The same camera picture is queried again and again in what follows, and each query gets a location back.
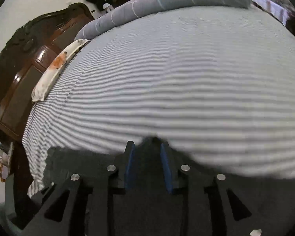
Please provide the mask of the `floral white orange pillow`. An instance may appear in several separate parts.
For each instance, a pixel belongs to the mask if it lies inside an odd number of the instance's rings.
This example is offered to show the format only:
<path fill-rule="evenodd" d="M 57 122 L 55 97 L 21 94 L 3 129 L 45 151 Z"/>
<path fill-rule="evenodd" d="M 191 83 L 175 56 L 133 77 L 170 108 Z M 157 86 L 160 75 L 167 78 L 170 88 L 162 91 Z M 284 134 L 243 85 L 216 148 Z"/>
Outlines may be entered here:
<path fill-rule="evenodd" d="M 52 61 L 32 90 L 33 103 L 45 100 L 67 64 L 89 42 L 84 39 L 72 42 Z"/>

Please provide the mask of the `grey white striped bed sheet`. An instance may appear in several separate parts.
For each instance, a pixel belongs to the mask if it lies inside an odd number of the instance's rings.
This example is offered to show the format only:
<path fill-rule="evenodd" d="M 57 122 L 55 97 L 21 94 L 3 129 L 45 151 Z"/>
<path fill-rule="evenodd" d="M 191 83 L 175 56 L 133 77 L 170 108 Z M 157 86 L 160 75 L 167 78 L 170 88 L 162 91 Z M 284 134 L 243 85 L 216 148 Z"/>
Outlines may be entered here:
<path fill-rule="evenodd" d="M 95 37 L 32 108 L 28 195 L 43 189 L 50 147 L 117 153 L 151 135 L 202 164 L 295 178 L 295 37 L 259 9 L 221 6 Z"/>

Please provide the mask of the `pile of clothes on cabinet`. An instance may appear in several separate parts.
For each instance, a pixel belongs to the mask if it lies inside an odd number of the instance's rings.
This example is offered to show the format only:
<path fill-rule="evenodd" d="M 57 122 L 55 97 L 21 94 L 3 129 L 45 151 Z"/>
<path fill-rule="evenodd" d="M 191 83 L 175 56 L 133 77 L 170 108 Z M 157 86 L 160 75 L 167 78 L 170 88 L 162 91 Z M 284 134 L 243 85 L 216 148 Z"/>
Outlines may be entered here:
<path fill-rule="evenodd" d="M 295 19 L 295 7 L 290 0 L 252 0 L 252 2 L 274 16 L 284 26 L 288 20 Z"/>

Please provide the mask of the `black denim pants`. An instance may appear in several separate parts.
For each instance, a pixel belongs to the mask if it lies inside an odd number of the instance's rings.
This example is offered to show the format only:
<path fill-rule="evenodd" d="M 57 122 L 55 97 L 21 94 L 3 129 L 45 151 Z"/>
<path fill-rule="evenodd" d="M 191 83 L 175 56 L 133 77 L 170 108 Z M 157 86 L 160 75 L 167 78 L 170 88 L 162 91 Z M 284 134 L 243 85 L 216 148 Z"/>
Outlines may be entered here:
<path fill-rule="evenodd" d="M 295 180 L 198 165 L 159 138 L 113 157 L 51 147 L 38 235 L 295 235 Z"/>

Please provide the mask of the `dark wooden headboard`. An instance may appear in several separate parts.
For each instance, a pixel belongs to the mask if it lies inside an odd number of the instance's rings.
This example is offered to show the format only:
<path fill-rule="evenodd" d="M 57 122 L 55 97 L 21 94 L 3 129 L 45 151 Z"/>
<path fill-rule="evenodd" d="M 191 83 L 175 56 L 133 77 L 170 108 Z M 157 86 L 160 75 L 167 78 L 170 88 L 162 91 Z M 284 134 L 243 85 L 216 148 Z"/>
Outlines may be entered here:
<path fill-rule="evenodd" d="M 93 19 L 85 4 L 74 3 L 29 21 L 6 43 L 0 53 L 0 142 L 21 141 L 33 88 L 54 58 Z"/>

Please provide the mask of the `grey rolled duvet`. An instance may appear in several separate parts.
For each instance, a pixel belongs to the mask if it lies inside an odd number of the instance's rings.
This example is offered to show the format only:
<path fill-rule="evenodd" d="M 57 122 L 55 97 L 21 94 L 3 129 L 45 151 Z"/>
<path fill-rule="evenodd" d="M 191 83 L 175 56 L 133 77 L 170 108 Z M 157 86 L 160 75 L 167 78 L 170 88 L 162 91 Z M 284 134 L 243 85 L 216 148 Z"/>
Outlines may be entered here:
<path fill-rule="evenodd" d="M 92 40 L 97 36 L 145 16 L 192 6 L 226 6 L 247 9 L 250 0 L 131 0 L 86 24 L 75 39 Z"/>

